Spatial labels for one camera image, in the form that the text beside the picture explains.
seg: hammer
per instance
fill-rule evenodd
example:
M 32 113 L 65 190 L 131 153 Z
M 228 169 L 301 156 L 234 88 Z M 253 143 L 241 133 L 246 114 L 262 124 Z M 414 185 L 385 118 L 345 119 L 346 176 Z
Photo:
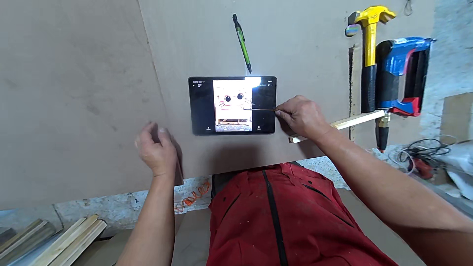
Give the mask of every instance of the hammer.
M 386 24 L 395 18 L 394 12 L 384 6 L 373 6 L 364 11 L 355 11 L 348 17 L 345 34 L 351 37 L 356 34 L 354 27 L 361 23 L 365 35 L 365 58 L 361 71 L 361 112 L 370 113 L 375 110 L 376 86 L 376 26 L 379 21 Z

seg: forearm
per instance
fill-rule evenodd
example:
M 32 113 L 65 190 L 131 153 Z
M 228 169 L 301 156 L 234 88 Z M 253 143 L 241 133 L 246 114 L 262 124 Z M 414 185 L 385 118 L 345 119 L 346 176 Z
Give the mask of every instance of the forearm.
M 337 130 L 313 140 L 360 200 L 390 226 L 471 230 L 471 221 L 424 185 L 354 144 Z
M 117 266 L 171 265 L 174 235 L 174 178 L 154 177 Z

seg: black rubber grip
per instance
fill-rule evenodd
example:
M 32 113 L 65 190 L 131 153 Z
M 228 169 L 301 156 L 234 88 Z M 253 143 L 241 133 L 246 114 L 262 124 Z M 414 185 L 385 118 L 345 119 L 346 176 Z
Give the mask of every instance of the black rubber grip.
M 375 110 L 376 65 L 363 67 L 361 70 L 361 112 Z
M 376 142 L 380 151 L 386 150 L 389 127 L 376 127 Z
M 376 109 L 385 109 L 383 102 L 391 102 L 398 99 L 399 77 L 387 71 L 378 72 L 376 78 Z

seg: cartoon cat image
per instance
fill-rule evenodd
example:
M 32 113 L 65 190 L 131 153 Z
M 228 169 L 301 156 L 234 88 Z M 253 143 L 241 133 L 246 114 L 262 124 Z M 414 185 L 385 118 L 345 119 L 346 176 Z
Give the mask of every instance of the cartoon cat image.
M 244 80 L 214 80 L 215 124 L 251 126 L 253 88 Z
M 251 109 L 251 93 L 244 89 L 217 88 L 216 103 L 220 110 L 243 111 Z

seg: red overalls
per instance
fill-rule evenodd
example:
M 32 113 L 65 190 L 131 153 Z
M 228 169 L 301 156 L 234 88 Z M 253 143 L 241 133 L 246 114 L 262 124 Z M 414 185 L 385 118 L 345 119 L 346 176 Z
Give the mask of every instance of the red overalls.
M 290 163 L 237 174 L 209 208 L 208 266 L 396 265 L 363 234 L 332 181 Z

